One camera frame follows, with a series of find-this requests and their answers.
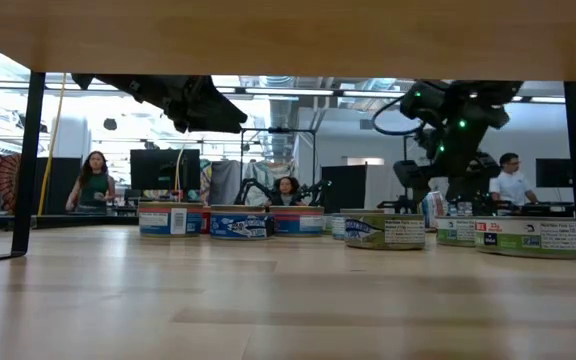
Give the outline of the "ceiling light tube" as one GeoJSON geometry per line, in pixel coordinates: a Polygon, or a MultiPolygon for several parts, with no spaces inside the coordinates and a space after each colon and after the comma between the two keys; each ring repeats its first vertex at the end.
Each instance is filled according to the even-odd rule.
{"type": "Polygon", "coordinates": [[[514,96],[512,103],[536,103],[536,104],[565,104],[565,97],[556,96],[514,96]]]}
{"type": "Polygon", "coordinates": [[[351,97],[351,98],[389,99],[389,98],[398,98],[403,95],[405,95],[405,92],[357,91],[357,90],[344,90],[342,92],[342,97],[351,97]]]}
{"type": "Polygon", "coordinates": [[[334,96],[334,90],[295,89],[295,88],[245,88],[246,94],[278,96],[334,96]]]}

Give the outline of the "blue fish label can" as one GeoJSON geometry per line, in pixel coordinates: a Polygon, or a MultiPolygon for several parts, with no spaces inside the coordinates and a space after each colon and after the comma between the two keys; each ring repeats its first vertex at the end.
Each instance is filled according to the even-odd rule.
{"type": "Polygon", "coordinates": [[[224,240],[264,240],[274,233],[275,218],[266,212],[213,211],[210,235],[224,240]]]}

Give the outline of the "silver ring-pull lid can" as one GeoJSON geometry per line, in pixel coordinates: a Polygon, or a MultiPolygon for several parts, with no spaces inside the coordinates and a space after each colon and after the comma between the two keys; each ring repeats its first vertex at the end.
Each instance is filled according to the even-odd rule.
{"type": "Polygon", "coordinates": [[[382,209],[341,209],[339,213],[332,215],[332,237],[335,240],[344,240],[346,235],[345,230],[345,215],[346,214],[383,214],[382,209]]]}

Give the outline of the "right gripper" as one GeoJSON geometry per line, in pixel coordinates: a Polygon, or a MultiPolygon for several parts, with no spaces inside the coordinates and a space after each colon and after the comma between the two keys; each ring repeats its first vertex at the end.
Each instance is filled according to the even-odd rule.
{"type": "MultiPolygon", "coordinates": [[[[490,112],[461,112],[447,118],[442,118],[438,112],[421,112],[420,120],[431,128],[417,131],[417,143],[432,160],[472,156],[488,128],[501,127],[501,115],[490,112]]],[[[404,188],[424,193],[430,191],[431,165],[400,160],[393,164],[393,170],[404,188]]],[[[485,196],[490,180],[500,172],[500,165],[491,155],[478,151],[463,175],[448,180],[446,199],[472,201],[485,196]]]]}

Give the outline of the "lit white panel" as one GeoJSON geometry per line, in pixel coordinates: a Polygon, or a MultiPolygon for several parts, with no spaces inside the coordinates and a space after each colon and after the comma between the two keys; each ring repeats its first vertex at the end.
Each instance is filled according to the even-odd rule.
{"type": "Polygon", "coordinates": [[[379,157],[346,157],[342,158],[342,162],[347,166],[382,166],[385,163],[383,158],[379,157]]]}

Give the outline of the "person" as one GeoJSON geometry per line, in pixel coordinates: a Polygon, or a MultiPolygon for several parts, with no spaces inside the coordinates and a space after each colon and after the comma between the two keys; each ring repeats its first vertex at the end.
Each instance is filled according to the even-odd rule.
{"type": "Polygon", "coordinates": [[[299,188],[299,182],[291,176],[284,176],[274,182],[272,196],[266,201],[266,206],[301,206],[302,202],[294,199],[299,188]]]}
{"type": "Polygon", "coordinates": [[[527,178],[520,172],[519,156],[505,153],[499,159],[501,171],[489,182],[489,193],[495,201],[507,201],[517,206],[537,203],[538,198],[527,178]]]}
{"type": "Polygon", "coordinates": [[[115,199],[115,181],[109,174],[106,158],[100,151],[91,152],[66,202],[66,211],[77,214],[106,214],[115,199]]]}

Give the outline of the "white patterned cloth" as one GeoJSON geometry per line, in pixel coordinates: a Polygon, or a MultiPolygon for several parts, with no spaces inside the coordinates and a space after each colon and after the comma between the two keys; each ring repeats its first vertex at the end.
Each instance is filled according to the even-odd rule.
{"type": "MultiPolygon", "coordinates": [[[[274,163],[269,161],[251,161],[245,167],[244,178],[256,178],[262,185],[272,189],[273,183],[284,176],[296,177],[296,166],[294,162],[274,163]]],[[[250,189],[245,205],[266,206],[266,196],[257,188],[250,189]]]]}

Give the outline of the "black monitor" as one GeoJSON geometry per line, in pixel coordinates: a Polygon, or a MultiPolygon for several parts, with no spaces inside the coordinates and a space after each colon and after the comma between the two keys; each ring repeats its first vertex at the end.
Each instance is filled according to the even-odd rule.
{"type": "Polygon", "coordinates": [[[539,188],[571,188],[573,186],[572,161],[557,158],[537,159],[536,185],[539,188]]]}
{"type": "Polygon", "coordinates": [[[199,190],[200,151],[131,150],[130,184],[134,190],[199,190]]]}

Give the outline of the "gold-lid can red-blue label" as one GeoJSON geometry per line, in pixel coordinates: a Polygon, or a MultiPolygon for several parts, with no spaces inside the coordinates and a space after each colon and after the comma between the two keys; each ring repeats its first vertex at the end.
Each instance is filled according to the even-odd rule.
{"type": "Polygon", "coordinates": [[[212,213],[265,213],[265,206],[250,205],[211,205],[212,213]]]}
{"type": "Polygon", "coordinates": [[[138,206],[141,236],[194,237],[202,229],[204,207],[200,203],[148,201],[138,206]]]}
{"type": "Polygon", "coordinates": [[[275,234],[286,237],[320,236],[324,228],[324,208],[316,206],[271,206],[275,234]]]}

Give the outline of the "white bag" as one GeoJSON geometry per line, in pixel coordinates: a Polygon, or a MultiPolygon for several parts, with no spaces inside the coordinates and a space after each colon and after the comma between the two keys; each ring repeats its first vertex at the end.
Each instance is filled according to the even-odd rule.
{"type": "Polygon", "coordinates": [[[440,191],[430,191],[424,196],[421,209],[426,217],[445,216],[448,202],[440,191]]]}

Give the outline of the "grey cloth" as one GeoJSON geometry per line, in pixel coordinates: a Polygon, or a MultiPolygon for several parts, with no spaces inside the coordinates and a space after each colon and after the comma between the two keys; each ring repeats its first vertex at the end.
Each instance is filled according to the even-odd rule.
{"type": "Polygon", "coordinates": [[[240,163],[234,160],[211,164],[208,202],[210,205],[233,205],[241,185],[240,163]]]}

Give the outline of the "silver air duct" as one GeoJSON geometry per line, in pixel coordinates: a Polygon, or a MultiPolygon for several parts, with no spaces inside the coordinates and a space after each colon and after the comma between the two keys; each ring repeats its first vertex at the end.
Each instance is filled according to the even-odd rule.
{"type": "MultiPolygon", "coordinates": [[[[294,88],[296,77],[294,76],[261,76],[260,84],[267,88],[294,88]]],[[[294,129],[297,127],[293,108],[296,106],[295,100],[273,100],[269,99],[270,123],[269,128],[294,129]]],[[[274,162],[289,162],[292,159],[294,134],[292,132],[269,133],[269,150],[272,153],[274,162]]]]}

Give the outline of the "white curtain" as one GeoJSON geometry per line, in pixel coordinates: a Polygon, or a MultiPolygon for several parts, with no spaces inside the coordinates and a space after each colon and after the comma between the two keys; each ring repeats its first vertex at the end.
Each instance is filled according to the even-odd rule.
{"type": "Polygon", "coordinates": [[[375,209],[382,201],[394,201],[401,192],[401,184],[391,166],[366,166],[365,208],[375,209]]]}

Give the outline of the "black partition panel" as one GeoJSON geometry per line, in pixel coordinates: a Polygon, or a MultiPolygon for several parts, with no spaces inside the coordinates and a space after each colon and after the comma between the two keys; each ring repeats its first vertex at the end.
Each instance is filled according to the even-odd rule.
{"type": "Polygon", "coordinates": [[[323,192],[326,213],[342,209],[363,209],[366,194],[365,165],[328,166],[321,169],[321,179],[330,183],[323,192]]]}
{"type": "MultiPolygon", "coordinates": [[[[33,214],[39,209],[43,177],[47,165],[47,158],[38,158],[35,170],[33,214]]],[[[70,192],[77,180],[81,169],[80,158],[52,159],[51,172],[49,174],[43,201],[43,215],[64,215],[66,203],[70,192]]]]}

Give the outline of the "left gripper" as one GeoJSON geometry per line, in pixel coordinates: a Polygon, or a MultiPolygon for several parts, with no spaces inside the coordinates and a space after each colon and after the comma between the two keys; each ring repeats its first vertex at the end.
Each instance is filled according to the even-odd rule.
{"type": "Polygon", "coordinates": [[[239,133],[248,118],[217,90],[210,76],[139,75],[132,81],[132,89],[137,101],[161,109],[181,133],[239,133]],[[189,123],[188,110],[195,85],[192,113],[199,119],[189,123]]]}

